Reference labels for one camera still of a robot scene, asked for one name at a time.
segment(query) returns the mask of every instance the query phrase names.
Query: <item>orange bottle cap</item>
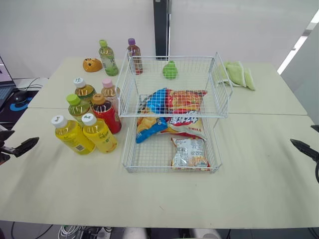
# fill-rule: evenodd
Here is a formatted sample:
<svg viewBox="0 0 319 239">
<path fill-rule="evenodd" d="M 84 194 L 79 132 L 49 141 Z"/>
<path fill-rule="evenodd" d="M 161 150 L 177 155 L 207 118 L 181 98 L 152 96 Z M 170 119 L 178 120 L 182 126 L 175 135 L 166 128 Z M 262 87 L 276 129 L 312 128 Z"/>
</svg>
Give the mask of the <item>orange bottle cap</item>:
<svg viewBox="0 0 319 239">
<path fill-rule="evenodd" d="M 105 98 L 102 94 L 95 94 L 92 98 L 92 103 L 96 105 L 102 105 L 105 102 Z"/>
</svg>

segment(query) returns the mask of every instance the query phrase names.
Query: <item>wire basket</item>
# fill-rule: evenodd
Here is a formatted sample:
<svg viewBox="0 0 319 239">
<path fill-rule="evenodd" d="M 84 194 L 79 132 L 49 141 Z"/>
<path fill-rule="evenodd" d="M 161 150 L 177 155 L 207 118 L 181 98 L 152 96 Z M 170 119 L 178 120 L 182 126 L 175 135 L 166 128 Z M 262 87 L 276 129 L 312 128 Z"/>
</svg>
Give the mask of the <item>wire basket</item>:
<svg viewBox="0 0 319 239">
<path fill-rule="evenodd" d="M 163 75 L 163 67 L 168 60 L 174 61 L 178 70 L 175 79 Z M 207 91 L 197 117 L 225 118 L 228 113 L 228 102 L 233 92 L 225 67 L 218 53 L 212 56 L 133 56 L 129 57 L 127 67 L 122 65 L 117 87 L 119 95 L 120 117 L 147 117 L 150 113 L 141 113 L 149 96 L 162 88 L 174 91 Z M 142 64 L 143 72 L 136 74 L 136 64 Z M 189 117 L 187 114 L 173 114 L 164 111 L 152 114 L 152 117 Z"/>
<path fill-rule="evenodd" d="M 189 138 L 175 134 L 154 134 L 142 143 L 136 143 L 137 118 L 132 118 L 127 132 L 123 165 L 129 172 L 215 172 L 222 164 L 219 153 L 215 122 L 208 118 L 202 118 L 204 135 L 206 137 L 204 157 L 208 160 L 210 167 L 172 167 L 171 162 L 176 154 L 176 147 L 171 138 Z"/>
</svg>

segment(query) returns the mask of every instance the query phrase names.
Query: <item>chip bag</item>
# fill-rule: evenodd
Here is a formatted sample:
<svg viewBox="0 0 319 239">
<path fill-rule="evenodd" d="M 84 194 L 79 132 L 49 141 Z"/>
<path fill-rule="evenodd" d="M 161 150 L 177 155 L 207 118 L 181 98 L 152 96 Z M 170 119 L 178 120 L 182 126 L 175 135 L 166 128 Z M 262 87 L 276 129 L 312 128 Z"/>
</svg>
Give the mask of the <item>chip bag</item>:
<svg viewBox="0 0 319 239">
<path fill-rule="evenodd" d="M 176 154 L 172 160 L 172 167 L 210 167 L 205 158 L 204 140 L 172 138 L 176 146 Z"/>
<path fill-rule="evenodd" d="M 162 130 L 160 133 L 197 136 L 206 140 L 202 120 L 201 118 L 194 116 L 196 111 L 189 111 L 186 114 L 190 114 L 191 116 L 166 118 L 167 128 Z"/>
<path fill-rule="evenodd" d="M 166 90 L 165 105 L 172 114 L 189 114 L 189 117 L 167 118 L 167 129 L 161 133 L 175 133 L 184 136 L 198 136 L 205 139 L 202 120 L 196 117 L 207 91 Z"/>
<path fill-rule="evenodd" d="M 139 112 L 143 114 L 162 114 L 165 110 L 166 88 L 156 91 L 145 100 Z M 139 117 L 137 120 L 136 143 L 141 143 L 152 134 L 167 128 L 163 117 Z"/>
<path fill-rule="evenodd" d="M 166 89 L 165 104 L 169 112 L 200 111 L 207 91 L 173 91 Z"/>
</svg>

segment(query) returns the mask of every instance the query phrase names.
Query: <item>computer mouse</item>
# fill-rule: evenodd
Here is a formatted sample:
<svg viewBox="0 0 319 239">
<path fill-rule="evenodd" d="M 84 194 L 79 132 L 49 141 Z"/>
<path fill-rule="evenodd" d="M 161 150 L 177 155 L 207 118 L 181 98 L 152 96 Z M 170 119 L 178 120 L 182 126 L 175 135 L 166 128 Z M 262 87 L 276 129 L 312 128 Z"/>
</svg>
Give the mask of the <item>computer mouse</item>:
<svg viewBox="0 0 319 239">
<path fill-rule="evenodd" d="M 18 91 L 13 94 L 13 101 L 15 103 L 23 103 L 28 99 L 28 91 Z"/>
</svg>

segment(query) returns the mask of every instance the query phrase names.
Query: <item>mouse pad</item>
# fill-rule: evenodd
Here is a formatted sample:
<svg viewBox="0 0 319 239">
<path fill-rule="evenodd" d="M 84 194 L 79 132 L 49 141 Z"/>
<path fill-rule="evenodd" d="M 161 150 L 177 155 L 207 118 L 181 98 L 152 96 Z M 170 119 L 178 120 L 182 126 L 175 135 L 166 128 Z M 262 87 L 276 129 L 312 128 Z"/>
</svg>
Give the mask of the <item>mouse pad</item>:
<svg viewBox="0 0 319 239">
<path fill-rule="evenodd" d="M 9 127 L 6 127 L 5 123 L 1 123 L 3 127 L 12 128 L 14 124 L 18 121 L 21 115 L 28 108 L 28 104 L 33 99 L 33 97 L 38 93 L 38 91 L 28 91 L 28 98 L 23 103 L 15 103 L 13 95 L 7 99 L 6 103 L 2 106 L 0 110 L 0 122 L 10 122 Z"/>
</svg>

